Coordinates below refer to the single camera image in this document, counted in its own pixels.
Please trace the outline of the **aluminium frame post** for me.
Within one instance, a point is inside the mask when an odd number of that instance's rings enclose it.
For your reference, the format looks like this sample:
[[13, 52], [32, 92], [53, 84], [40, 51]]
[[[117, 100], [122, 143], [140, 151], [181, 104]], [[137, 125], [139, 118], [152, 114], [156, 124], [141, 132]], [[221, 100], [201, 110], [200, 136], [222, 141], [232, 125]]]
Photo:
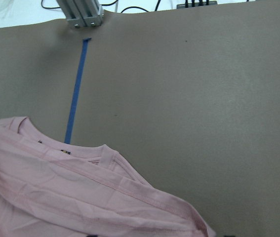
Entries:
[[103, 23], [104, 9], [97, 0], [57, 0], [70, 27], [97, 27]]

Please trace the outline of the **pink Snoopy t-shirt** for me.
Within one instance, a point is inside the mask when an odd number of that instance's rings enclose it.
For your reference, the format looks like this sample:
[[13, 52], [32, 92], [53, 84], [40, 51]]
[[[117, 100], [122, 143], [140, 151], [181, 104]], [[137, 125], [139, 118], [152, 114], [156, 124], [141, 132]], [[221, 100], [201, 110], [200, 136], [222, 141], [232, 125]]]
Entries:
[[73, 146], [0, 119], [0, 237], [213, 237], [188, 202], [106, 145]]

